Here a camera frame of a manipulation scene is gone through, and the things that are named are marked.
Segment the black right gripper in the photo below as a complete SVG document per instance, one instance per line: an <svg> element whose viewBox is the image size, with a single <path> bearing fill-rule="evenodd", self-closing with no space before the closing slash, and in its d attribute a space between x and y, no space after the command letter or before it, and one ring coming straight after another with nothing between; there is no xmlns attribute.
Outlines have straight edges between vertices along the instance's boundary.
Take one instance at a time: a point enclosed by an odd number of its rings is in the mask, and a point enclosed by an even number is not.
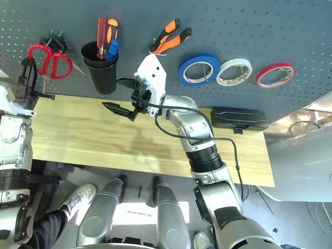
<svg viewBox="0 0 332 249"><path fill-rule="evenodd" d="M147 89L147 85L139 83L133 78L120 78L117 79L117 83L127 88L134 88L131 95L134 111L131 112L113 102L102 102L102 104L114 114L130 118L131 121L135 121L139 113L146 114L148 112L148 102L151 98L151 91Z"/></svg>

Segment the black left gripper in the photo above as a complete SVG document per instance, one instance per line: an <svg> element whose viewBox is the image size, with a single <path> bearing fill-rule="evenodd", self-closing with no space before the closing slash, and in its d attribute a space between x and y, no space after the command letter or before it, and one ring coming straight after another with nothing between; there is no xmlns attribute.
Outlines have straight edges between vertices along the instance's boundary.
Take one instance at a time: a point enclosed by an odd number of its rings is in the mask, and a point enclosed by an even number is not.
<svg viewBox="0 0 332 249"><path fill-rule="evenodd" d="M18 71L18 85L28 86L24 95L24 106L34 107L39 98L54 100L54 94L38 93L32 87L35 87L37 80L37 67L33 58L25 58L21 62Z"/></svg>

